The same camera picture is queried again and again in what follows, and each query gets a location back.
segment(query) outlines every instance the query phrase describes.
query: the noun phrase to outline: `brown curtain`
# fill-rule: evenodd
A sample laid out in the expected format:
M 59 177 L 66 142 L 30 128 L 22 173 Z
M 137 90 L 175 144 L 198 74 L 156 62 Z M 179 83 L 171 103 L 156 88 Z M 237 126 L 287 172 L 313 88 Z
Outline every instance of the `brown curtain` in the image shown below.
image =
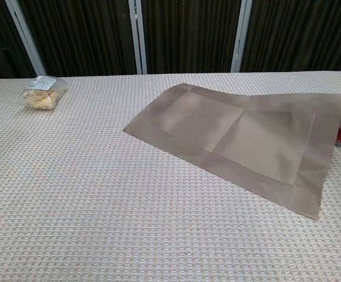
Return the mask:
M 0 40 L 9 45 L 0 50 L 0 78 L 36 76 L 4 0 L 0 0 Z
M 241 72 L 341 71 L 341 1 L 254 0 Z
M 142 0 L 149 73 L 230 72 L 240 0 Z
M 122 0 L 19 0 L 48 75 L 136 73 L 129 5 Z

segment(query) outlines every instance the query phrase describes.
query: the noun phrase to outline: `tablecloth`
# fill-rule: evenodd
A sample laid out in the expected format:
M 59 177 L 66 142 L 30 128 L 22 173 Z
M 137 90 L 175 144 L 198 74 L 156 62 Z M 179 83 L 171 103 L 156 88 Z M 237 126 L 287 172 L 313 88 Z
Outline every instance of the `tablecloth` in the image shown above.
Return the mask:
M 65 80 L 46 111 L 0 79 L 0 281 L 341 281 L 341 147 L 312 220 L 122 132 L 179 83 L 341 93 L 341 72 Z

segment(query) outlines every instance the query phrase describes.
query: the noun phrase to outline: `food package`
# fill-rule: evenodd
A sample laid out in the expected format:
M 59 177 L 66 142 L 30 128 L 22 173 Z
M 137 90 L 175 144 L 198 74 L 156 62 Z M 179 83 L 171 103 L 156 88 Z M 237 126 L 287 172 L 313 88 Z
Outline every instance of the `food package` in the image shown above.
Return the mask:
M 68 86 L 62 78 L 38 76 L 24 89 L 16 102 L 34 109 L 53 109 Z

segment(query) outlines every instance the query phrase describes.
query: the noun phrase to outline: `label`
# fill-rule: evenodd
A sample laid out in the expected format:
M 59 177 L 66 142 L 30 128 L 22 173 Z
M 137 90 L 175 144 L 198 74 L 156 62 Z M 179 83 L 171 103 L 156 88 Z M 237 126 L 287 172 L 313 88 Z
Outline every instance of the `label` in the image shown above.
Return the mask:
M 49 90 L 56 81 L 54 78 L 40 75 L 27 86 L 27 89 Z

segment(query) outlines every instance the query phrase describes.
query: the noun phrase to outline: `curtain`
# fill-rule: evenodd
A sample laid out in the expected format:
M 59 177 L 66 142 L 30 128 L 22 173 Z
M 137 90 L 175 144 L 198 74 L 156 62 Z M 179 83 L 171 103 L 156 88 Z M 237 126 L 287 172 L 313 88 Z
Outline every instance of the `curtain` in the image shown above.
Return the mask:
M 341 1 L 254 0 L 241 72 L 341 71 Z
M 0 40 L 9 45 L 8 50 L 0 50 L 0 78 L 36 76 L 4 0 L 0 0 Z
M 142 0 L 149 73 L 230 72 L 240 0 Z
M 48 75 L 136 73 L 127 0 L 19 0 Z

